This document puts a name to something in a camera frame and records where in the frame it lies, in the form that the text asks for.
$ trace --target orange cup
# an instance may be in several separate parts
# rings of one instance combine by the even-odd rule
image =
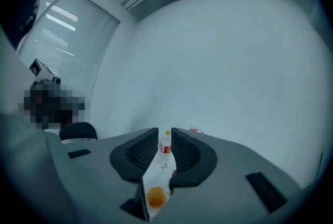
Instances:
[[[162,208],[167,197],[161,187],[153,187],[147,193],[147,202],[153,208]]]

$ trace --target window blind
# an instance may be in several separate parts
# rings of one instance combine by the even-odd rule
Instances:
[[[89,0],[40,0],[37,21],[19,57],[27,67],[38,58],[67,90],[90,103],[99,66],[118,24]]]

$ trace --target gray surface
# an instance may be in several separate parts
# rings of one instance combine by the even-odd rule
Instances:
[[[301,193],[295,195],[293,199],[283,206],[280,210],[271,213],[269,216],[256,221],[254,224],[279,224],[289,219],[294,212],[300,208],[305,200],[309,198],[316,185],[308,185]]]
[[[44,132],[14,116],[0,114],[0,123],[2,171],[17,195],[48,223],[79,223],[71,196],[53,165]]]
[[[40,213],[55,222],[144,223],[119,208],[134,197],[137,184],[121,180],[111,166],[109,156],[116,146],[149,129],[104,140],[62,144],[58,135],[38,131],[15,117],[2,117],[0,121],[5,172],[26,202]],[[301,194],[288,175],[251,149],[208,135],[182,131],[213,147],[218,157],[217,166],[201,185],[174,189],[154,222],[258,221],[268,216],[268,212],[245,178],[257,171],[287,199]],[[69,158],[68,152],[81,149],[89,149],[92,153]],[[273,220],[279,221],[285,217],[282,215],[278,210]]]
[[[119,207],[134,197],[137,184],[123,181],[109,162],[111,151],[142,131],[97,141],[62,144],[47,134],[51,154],[61,181],[72,197],[80,223],[140,223]],[[67,152],[88,149],[92,153],[70,159]]]
[[[290,199],[300,193],[298,185],[279,168],[253,150],[229,141],[181,130],[211,146],[217,166],[199,186],[177,188],[154,219],[158,223],[249,223],[268,215],[245,175],[262,172]]]

